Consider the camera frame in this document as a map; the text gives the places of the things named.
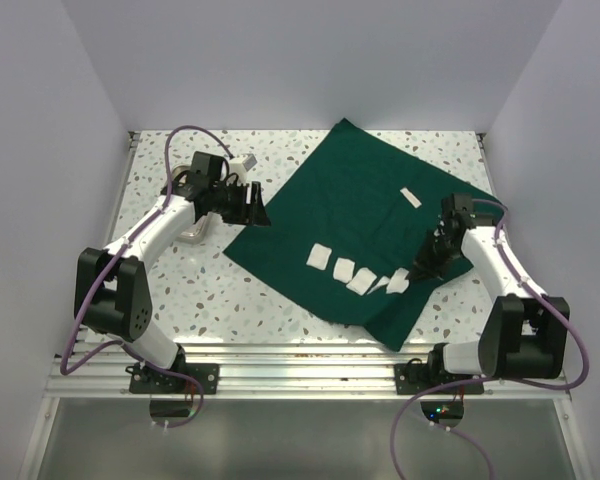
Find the green surgical drape cloth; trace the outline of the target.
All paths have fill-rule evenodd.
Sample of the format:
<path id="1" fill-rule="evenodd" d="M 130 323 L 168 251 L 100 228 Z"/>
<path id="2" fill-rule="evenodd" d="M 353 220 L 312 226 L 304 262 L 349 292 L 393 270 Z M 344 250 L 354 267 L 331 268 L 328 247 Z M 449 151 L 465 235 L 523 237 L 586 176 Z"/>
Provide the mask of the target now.
<path id="1" fill-rule="evenodd" d="M 420 200 L 419 208 L 402 188 Z M 224 253 L 318 318 L 360 326 L 397 352 L 433 291 L 471 263 L 457 260 L 443 280 L 419 282 L 403 294 L 360 296 L 306 260 L 319 243 L 332 249 L 332 260 L 353 260 L 377 276 L 408 269 L 438 222 L 442 200 L 453 193 L 496 200 L 343 119 L 267 203 L 271 225 L 243 229 Z"/>

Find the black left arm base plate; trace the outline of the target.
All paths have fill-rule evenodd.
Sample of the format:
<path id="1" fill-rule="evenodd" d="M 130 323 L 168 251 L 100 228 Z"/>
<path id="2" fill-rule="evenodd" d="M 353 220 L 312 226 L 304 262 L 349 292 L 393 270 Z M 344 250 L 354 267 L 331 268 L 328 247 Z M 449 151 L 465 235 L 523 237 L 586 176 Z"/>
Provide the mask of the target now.
<path id="1" fill-rule="evenodd" d="M 169 395 L 185 392 L 214 395 L 220 379 L 220 367 L 213 363 L 187 363 L 181 372 L 161 373 L 140 363 L 129 365 L 129 392 L 132 394 Z"/>

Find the stainless steel instrument tray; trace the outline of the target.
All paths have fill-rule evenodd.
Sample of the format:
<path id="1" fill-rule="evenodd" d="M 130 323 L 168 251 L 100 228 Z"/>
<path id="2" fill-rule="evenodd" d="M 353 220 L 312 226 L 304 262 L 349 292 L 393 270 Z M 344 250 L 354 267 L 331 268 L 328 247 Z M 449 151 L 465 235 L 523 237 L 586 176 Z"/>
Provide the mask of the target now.
<path id="1" fill-rule="evenodd" d="M 172 168 L 173 179 L 178 186 L 184 185 L 189 166 L 185 164 L 176 165 Z M 200 245 L 210 231 L 212 215 L 207 214 L 196 220 L 192 215 L 188 218 L 187 226 L 178 235 L 177 240 L 189 245 Z"/>

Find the white indicator strip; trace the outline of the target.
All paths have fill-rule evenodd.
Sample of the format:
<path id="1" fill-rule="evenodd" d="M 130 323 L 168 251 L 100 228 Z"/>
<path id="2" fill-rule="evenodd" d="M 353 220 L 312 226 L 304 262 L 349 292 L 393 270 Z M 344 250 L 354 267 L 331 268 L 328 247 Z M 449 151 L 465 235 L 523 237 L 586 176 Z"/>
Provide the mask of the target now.
<path id="1" fill-rule="evenodd" d="M 402 188 L 400 192 L 414 208 L 419 208 L 421 206 L 420 200 L 410 190 Z"/>

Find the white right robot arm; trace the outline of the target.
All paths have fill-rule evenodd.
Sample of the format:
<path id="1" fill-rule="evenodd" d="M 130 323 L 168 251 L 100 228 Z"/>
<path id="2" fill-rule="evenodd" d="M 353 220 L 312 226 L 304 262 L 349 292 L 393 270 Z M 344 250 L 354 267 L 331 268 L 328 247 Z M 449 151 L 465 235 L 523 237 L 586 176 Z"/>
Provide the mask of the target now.
<path id="1" fill-rule="evenodd" d="M 439 223 L 427 232 L 407 276 L 412 285 L 440 280 L 455 261 L 466 260 L 492 301 L 478 340 L 435 345 L 412 374 L 441 393 L 474 376 L 555 379 L 562 370 L 568 303 L 547 296 L 527 277 L 501 220 L 476 211 L 478 203 L 463 193 L 442 200 Z"/>

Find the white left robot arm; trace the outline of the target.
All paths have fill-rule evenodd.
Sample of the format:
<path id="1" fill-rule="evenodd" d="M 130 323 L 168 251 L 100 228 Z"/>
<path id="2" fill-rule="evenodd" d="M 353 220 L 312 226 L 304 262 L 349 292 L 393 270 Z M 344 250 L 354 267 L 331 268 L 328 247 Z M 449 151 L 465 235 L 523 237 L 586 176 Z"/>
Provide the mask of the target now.
<path id="1" fill-rule="evenodd" d="M 252 154 L 231 160 L 194 153 L 188 168 L 169 173 L 155 205 L 119 239 L 78 258 L 74 314 L 77 326 L 109 337 L 153 369 L 165 392 L 188 379 L 184 352 L 153 321 L 148 273 L 187 229 L 211 214 L 230 225 L 263 226 L 270 220 L 261 185 L 247 179 Z"/>

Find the white gauze pad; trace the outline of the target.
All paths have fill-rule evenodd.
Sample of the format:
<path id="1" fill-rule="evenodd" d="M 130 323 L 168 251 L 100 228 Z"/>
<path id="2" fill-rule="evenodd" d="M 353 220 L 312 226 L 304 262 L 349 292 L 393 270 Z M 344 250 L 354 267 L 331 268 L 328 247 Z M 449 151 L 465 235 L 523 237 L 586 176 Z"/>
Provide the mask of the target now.
<path id="1" fill-rule="evenodd" d="M 309 256 L 306 260 L 306 265 L 314 269 L 324 271 L 329 263 L 331 253 L 331 248 L 319 243 L 315 243 L 312 246 Z"/>
<path id="2" fill-rule="evenodd" d="M 387 294 L 402 294 L 410 285 L 409 271 L 404 268 L 398 268 L 394 271 L 386 286 Z"/>
<path id="3" fill-rule="evenodd" d="M 354 276 L 355 262 L 353 260 L 339 257 L 334 265 L 333 279 L 341 283 L 349 283 Z"/>
<path id="4" fill-rule="evenodd" d="M 346 284 L 346 288 L 357 295 L 363 296 L 374 284 L 377 276 L 368 268 L 360 268 L 353 278 Z"/>
<path id="5" fill-rule="evenodd" d="M 377 282 L 368 290 L 367 294 L 371 294 L 379 289 L 385 288 L 390 283 L 390 278 L 387 276 L 380 277 Z"/>

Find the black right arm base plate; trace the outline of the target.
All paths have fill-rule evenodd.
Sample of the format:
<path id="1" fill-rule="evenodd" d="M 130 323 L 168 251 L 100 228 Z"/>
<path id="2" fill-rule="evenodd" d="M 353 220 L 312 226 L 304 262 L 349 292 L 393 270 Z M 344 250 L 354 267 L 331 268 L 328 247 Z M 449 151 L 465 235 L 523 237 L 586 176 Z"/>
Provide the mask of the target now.
<path id="1" fill-rule="evenodd" d="M 450 374 L 445 371 L 431 373 L 428 365 L 420 359 L 397 363 L 393 366 L 393 370 L 398 395 L 415 395 L 439 385 L 472 379 L 470 375 Z"/>

